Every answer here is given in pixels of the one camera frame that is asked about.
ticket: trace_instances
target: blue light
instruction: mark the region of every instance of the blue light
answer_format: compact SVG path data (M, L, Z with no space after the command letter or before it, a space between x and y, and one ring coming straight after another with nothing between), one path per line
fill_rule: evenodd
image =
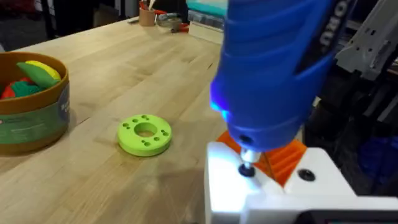
M221 110L221 108L215 102L211 102L210 103L210 107L211 107L211 109L213 109L215 111L220 111Z
M224 120L225 121L227 121L228 120L228 111L226 111L226 110L222 110L221 111L221 116L224 118Z

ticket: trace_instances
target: blue object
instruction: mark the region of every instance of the blue object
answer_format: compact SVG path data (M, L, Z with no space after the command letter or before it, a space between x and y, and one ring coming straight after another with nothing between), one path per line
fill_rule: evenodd
M362 171L377 182L385 183L398 171L398 136L371 138L359 148L358 163Z
M287 145L309 115L354 1L229 0L211 105L246 149Z

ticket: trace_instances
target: orange 3d printed part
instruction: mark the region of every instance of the orange 3d printed part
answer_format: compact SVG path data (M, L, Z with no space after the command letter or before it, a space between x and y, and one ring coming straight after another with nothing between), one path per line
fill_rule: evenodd
M225 131L217 141L223 142L238 154L241 153L241 146L234 141L228 131ZM273 175L274 180L283 186L306 150L307 147L304 144L293 140L285 147L262 153L259 162L254 165L268 176Z

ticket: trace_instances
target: container label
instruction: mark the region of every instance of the container label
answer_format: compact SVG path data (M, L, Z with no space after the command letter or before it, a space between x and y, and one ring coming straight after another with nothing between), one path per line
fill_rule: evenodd
M69 85L58 101L39 110L0 114L0 144L20 144L46 138L69 123Z

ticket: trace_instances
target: green 3d printed ring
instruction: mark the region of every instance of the green 3d printed ring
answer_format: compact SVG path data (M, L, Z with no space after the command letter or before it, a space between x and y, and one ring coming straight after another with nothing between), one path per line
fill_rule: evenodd
M162 118L140 114L125 119L118 128L119 145L135 156L164 152L172 139L172 128Z

